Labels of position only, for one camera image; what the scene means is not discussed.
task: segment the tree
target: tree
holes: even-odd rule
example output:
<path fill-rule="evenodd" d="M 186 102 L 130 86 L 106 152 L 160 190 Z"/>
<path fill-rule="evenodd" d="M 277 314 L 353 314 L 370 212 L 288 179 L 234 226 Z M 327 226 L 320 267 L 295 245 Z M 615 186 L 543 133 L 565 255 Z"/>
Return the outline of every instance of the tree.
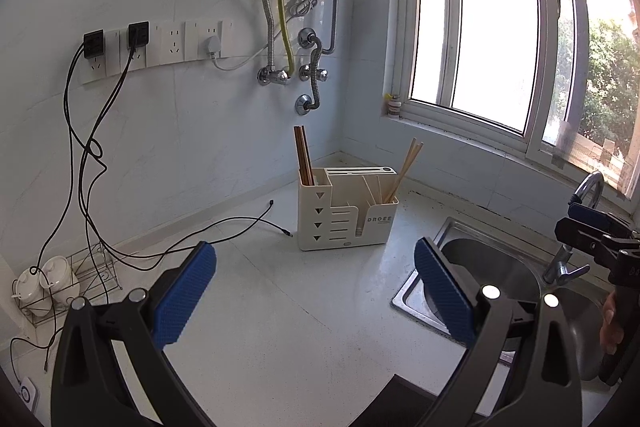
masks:
<path fill-rule="evenodd" d="M 573 66 L 574 22 L 563 18 L 558 20 L 558 63 L 548 122 L 564 120 L 566 106 L 569 102 Z"/>
<path fill-rule="evenodd" d="M 626 156 L 636 123 L 640 49 L 614 21 L 590 24 L 589 73 L 579 133 Z"/>

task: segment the black cable end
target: black cable end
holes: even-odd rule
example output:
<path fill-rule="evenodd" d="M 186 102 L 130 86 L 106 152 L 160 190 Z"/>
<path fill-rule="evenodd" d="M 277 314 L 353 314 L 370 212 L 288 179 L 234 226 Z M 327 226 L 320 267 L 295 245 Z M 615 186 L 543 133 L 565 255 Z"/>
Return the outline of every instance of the black cable end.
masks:
<path fill-rule="evenodd" d="M 104 55 L 104 31 L 85 33 L 82 37 L 82 45 L 84 46 L 84 58 L 87 60 L 101 57 Z"/>
<path fill-rule="evenodd" d="M 127 49 L 140 49 L 149 44 L 149 21 L 137 22 L 127 27 Z"/>

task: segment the stainless steel sink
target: stainless steel sink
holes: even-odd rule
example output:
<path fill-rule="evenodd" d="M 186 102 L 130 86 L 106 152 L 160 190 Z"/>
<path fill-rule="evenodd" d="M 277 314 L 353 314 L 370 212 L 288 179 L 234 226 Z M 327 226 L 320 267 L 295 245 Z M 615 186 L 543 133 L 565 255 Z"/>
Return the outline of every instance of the stainless steel sink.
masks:
<path fill-rule="evenodd" d="M 492 284 L 514 299 L 537 301 L 542 290 L 554 293 L 567 318 L 583 380 L 597 377 L 603 352 L 598 332 L 602 325 L 600 304 L 606 292 L 575 280 L 565 287 L 548 288 L 542 280 L 545 266 L 524 251 L 498 241 L 479 230 L 452 218 L 447 219 L 434 241 L 453 269 L 474 293 L 481 286 Z M 438 310 L 414 271 L 392 300 L 393 306 L 430 327 L 449 334 Z M 500 359 L 511 363 L 517 339 L 508 339 Z"/>

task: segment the countertop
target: countertop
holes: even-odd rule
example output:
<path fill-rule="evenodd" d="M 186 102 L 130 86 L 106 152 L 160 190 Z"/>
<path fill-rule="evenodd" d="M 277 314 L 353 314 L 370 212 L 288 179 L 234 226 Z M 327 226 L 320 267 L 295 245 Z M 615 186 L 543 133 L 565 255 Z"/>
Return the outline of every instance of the countertop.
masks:
<path fill-rule="evenodd" d="M 220 217 L 257 216 L 272 198 L 274 206 L 266 219 L 294 231 L 296 184 Z M 473 217 L 406 189 L 399 199 L 386 245 L 303 252 L 295 237 L 258 223 L 246 234 L 215 246 L 217 274 L 180 340 L 167 346 L 165 353 L 216 425 L 346 427 L 394 374 L 431 393 L 441 391 L 463 347 L 415 322 L 390 302 L 414 270 L 416 240 L 434 237 L 447 217 L 468 223 Z M 247 224 L 218 225 L 186 245 L 227 237 Z M 141 254 L 162 251 L 184 234 Z M 173 254 L 160 269 L 148 273 L 117 265 L 124 292 L 112 300 L 122 299 L 132 288 L 151 286 L 163 269 L 177 266 L 185 255 Z M 48 334 L 38 331 L 39 340 L 45 341 Z M 124 350 L 120 347 L 117 352 L 120 356 Z M 36 415 L 50 425 L 52 369 L 44 375 L 43 360 L 43 352 L 31 351 L 16 365 L 19 374 L 38 387 Z M 6 357 L 0 363 L 13 380 Z M 497 366 L 479 412 L 491 411 L 507 371 L 506 366 Z M 153 417 L 131 373 L 125 370 L 134 399 Z M 583 398 L 588 425 L 608 394 L 583 391 Z"/>

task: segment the power plug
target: power plug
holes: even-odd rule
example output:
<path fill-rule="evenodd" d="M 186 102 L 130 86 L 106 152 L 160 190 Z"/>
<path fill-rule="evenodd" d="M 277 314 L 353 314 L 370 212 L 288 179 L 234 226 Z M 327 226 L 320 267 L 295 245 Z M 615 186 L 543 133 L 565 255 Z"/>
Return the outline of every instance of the power plug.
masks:
<path fill-rule="evenodd" d="M 143 48 L 149 44 L 149 21 L 130 24 L 127 30 L 127 49 L 133 46 L 136 49 Z"/>
<path fill-rule="evenodd" d="M 104 31 L 85 33 L 82 44 L 84 45 L 84 58 L 87 60 L 104 55 Z"/>
<path fill-rule="evenodd" d="M 209 57 L 211 58 L 219 58 L 220 51 L 222 50 L 222 42 L 220 42 L 220 37 L 217 35 L 213 35 L 207 39 L 206 50 L 209 53 Z"/>

